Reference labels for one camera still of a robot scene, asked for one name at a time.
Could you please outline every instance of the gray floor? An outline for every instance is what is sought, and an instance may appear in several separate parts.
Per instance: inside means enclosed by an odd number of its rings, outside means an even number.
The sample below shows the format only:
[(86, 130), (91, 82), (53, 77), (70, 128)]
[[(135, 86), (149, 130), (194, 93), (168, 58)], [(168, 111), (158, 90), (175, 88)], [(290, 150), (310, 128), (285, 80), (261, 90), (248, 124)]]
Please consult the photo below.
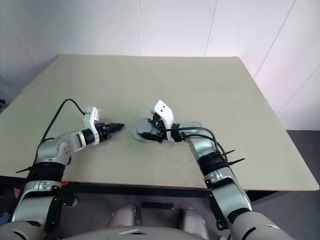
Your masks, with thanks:
[[(288, 131), (302, 157), (320, 182), (320, 131)], [(142, 209), (142, 224), (167, 226), (178, 224), (179, 209), (192, 207), (203, 216), (211, 239), (217, 239), (216, 220), (205, 198), (151, 197), (137, 195), (78, 194), (75, 208), (64, 207), (59, 229), (51, 236), (68, 237), (105, 228), (112, 212), (126, 204), (141, 202), (173, 203), (174, 210)], [(270, 218), (296, 240), (317, 240), (320, 236), (320, 192), (276, 193), (253, 205), (255, 211)], [(227, 237), (228, 231), (219, 232)]]

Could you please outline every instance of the gray round object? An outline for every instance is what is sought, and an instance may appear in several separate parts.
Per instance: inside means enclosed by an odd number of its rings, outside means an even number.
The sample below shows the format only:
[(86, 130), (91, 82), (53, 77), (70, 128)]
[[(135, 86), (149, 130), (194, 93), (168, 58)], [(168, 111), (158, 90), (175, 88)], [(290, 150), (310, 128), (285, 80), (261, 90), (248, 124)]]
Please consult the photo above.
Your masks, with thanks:
[(132, 127), (131, 129), (131, 134), (132, 136), (144, 143), (150, 143), (152, 142), (151, 140), (147, 140), (145, 138), (143, 138), (142, 136), (140, 136), (138, 133), (142, 134), (142, 133), (150, 133), (152, 131), (152, 125), (150, 122), (148, 122), (147, 119), (141, 119), (140, 121), (138, 121), (136, 123), (135, 126)]

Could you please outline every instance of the table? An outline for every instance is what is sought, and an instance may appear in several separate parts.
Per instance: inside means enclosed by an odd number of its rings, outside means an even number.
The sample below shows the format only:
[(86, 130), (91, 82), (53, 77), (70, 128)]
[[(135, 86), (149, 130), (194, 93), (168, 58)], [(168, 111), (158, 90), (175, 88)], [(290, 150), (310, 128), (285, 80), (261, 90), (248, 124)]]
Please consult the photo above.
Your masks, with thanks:
[[(124, 123), (112, 139), (76, 152), (63, 180), (99, 184), (205, 188), (187, 143), (142, 143), (131, 128), (161, 99), (177, 122), (211, 129), (234, 161), (246, 190), (314, 191), (319, 185), (238, 57), (61, 55), (0, 114), (0, 175), (26, 177), (37, 145), (61, 102), (101, 109)], [(48, 137), (83, 130), (67, 103)]]

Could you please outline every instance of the white wall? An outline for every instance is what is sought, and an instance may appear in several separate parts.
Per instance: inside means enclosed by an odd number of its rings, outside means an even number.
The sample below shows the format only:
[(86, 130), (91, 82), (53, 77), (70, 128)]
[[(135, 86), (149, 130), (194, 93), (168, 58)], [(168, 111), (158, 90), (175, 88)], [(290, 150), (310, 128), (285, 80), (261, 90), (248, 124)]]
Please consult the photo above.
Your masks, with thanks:
[(0, 0), (0, 94), (61, 53), (239, 56), (287, 129), (320, 130), (319, 0)]

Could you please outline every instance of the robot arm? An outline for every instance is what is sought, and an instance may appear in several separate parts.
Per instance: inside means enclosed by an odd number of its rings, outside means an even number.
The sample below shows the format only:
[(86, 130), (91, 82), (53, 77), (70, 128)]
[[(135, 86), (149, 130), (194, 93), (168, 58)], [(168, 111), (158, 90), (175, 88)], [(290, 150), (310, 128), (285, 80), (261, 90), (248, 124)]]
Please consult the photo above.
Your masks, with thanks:
[(158, 101), (151, 119), (140, 120), (132, 130), (143, 142), (169, 140), (188, 142), (209, 189), (211, 209), (220, 229), (230, 229), (234, 240), (292, 240), (277, 225), (259, 212), (252, 211), (250, 200), (226, 161), (226, 153), (217, 147), (214, 135), (198, 122), (174, 123), (171, 109)]
[(108, 140), (124, 126), (97, 122), (99, 113), (97, 108), (88, 107), (83, 119), (87, 129), (62, 134), (39, 146), (11, 222), (0, 228), (1, 237), (39, 240), (58, 227), (63, 204), (61, 180), (72, 154)]

